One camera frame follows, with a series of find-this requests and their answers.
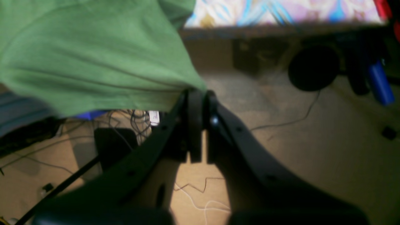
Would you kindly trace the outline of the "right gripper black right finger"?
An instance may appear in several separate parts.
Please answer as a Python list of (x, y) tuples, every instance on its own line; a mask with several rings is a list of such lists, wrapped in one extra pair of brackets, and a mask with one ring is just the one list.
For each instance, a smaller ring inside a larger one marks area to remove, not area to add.
[(229, 225), (369, 225), (365, 213), (295, 175), (255, 139), (244, 123), (205, 97), (207, 162), (223, 174)]

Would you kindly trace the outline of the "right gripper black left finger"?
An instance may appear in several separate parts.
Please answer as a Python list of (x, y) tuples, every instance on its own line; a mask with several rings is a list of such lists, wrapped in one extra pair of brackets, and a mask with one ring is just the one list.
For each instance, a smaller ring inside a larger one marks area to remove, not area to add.
[(202, 161), (203, 98), (184, 91), (136, 150), (103, 175), (40, 207), (33, 225), (173, 224), (168, 208), (178, 168)]

